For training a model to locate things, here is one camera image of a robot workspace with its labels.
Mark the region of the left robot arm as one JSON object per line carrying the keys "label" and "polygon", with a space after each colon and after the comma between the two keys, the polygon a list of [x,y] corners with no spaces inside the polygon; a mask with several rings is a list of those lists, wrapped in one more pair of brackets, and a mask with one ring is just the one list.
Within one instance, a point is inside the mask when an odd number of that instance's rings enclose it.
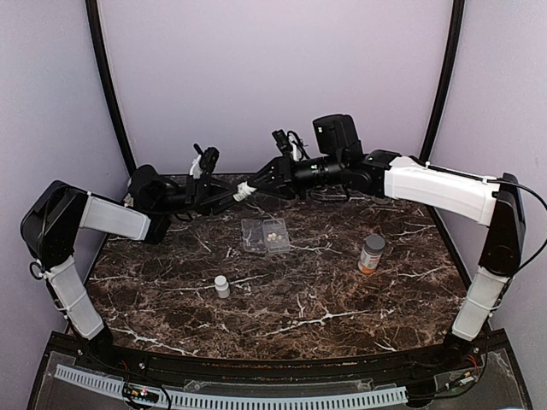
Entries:
{"label": "left robot arm", "polygon": [[139,167],[129,179],[130,205],[56,180],[33,204],[21,222],[21,237],[31,256],[31,273],[48,291],[74,334],[91,343],[88,360],[102,372],[114,372],[120,352],[111,347],[112,334],[96,310],[76,252],[81,237],[95,232],[134,242],[161,243],[176,214],[217,211],[240,202],[246,184],[229,185],[210,172],[190,173],[184,184],[162,176],[151,165]]}

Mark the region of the orange pill bottle grey cap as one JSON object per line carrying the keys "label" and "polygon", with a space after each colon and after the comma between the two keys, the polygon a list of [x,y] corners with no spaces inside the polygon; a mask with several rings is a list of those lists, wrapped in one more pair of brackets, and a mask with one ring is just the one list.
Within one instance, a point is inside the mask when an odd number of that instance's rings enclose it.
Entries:
{"label": "orange pill bottle grey cap", "polygon": [[378,234],[371,234],[364,239],[358,268],[362,273],[374,273],[378,267],[385,248],[385,239]]}

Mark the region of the clear plastic pill organizer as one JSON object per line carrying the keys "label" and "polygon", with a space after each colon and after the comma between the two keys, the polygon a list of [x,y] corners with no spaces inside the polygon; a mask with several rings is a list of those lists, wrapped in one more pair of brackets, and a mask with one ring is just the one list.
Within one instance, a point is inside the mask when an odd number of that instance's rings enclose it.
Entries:
{"label": "clear plastic pill organizer", "polygon": [[[266,235],[276,232],[280,241],[267,241]],[[244,251],[254,254],[283,254],[291,249],[290,238],[284,219],[241,220],[241,238]]]}

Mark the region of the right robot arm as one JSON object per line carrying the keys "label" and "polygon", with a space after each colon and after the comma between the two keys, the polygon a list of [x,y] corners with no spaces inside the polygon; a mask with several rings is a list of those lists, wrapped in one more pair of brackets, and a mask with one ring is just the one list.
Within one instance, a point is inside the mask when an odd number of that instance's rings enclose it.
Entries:
{"label": "right robot arm", "polygon": [[487,227],[485,244],[467,295],[452,324],[451,338],[436,353],[437,364],[455,370],[472,342],[527,263],[522,259],[526,222],[525,186],[510,173],[473,175],[397,152],[362,150],[353,118],[332,114],[313,122],[320,157],[296,157],[301,147],[282,130],[273,132],[279,157],[238,186],[236,198],[256,191],[292,199],[319,186],[342,185],[368,196],[418,202],[459,214]]}

